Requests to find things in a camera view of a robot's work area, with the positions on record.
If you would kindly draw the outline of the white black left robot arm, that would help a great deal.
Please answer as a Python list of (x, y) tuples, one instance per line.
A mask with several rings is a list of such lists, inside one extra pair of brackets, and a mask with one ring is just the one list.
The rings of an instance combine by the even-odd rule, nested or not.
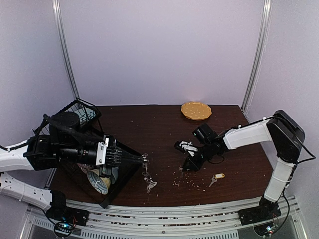
[(0, 192), (3, 195), (37, 206), (67, 221), (72, 211), (60, 191), (40, 189), (11, 177), (16, 170), (41, 171), (57, 168), (60, 162), (84, 164), (99, 170), (99, 177), (110, 177), (109, 169), (125, 164), (147, 162), (140, 155), (117, 143), (113, 136), (83, 133), (79, 115), (61, 112), (44, 114), (43, 121), (30, 139), (21, 144), (0, 148)]

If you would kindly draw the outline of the silver key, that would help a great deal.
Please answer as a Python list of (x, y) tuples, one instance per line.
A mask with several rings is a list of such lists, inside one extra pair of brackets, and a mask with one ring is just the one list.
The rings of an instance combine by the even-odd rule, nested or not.
[(157, 185), (157, 181), (149, 181), (146, 187), (146, 193), (149, 194), (152, 188), (154, 188)]

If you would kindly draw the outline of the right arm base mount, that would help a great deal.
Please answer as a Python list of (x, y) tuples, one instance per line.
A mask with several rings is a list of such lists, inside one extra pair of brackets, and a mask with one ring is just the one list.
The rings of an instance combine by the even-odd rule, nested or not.
[(256, 206), (238, 211), (241, 225), (253, 224), (254, 232), (258, 236), (269, 237), (279, 223), (281, 211), (278, 207), (269, 209), (267, 206)]

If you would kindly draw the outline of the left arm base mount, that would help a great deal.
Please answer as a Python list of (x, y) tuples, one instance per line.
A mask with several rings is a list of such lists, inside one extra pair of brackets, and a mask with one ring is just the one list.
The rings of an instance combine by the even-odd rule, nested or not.
[(76, 226), (86, 226), (89, 211), (67, 207), (65, 212), (54, 212), (53, 210), (42, 210), (44, 215), (53, 224), (53, 232), (59, 238), (70, 236)]

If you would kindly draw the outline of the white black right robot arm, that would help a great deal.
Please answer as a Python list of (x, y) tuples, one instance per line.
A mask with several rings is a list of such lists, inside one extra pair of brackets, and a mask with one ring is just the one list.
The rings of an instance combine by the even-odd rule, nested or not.
[(281, 215), (278, 200), (285, 195), (285, 189), (300, 164), (301, 150), (306, 150), (304, 131), (284, 110), (277, 110), (270, 117), (233, 127), (221, 134), (214, 132), (207, 124), (201, 125), (192, 134), (201, 143), (201, 147), (186, 141), (178, 141), (174, 145), (177, 150), (188, 153), (182, 166), (184, 172), (198, 171), (204, 162), (211, 162), (216, 155), (222, 156), (228, 151), (248, 145), (272, 142), (277, 152), (277, 163), (269, 184), (258, 206), (241, 209), (238, 214), (243, 225)]

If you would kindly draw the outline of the key with black tag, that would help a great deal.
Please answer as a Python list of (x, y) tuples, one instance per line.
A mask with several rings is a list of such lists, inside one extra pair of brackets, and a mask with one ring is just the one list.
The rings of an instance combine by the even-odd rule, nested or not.
[(179, 168), (179, 172), (180, 172), (180, 177), (183, 178), (183, 168), (182, 167)]

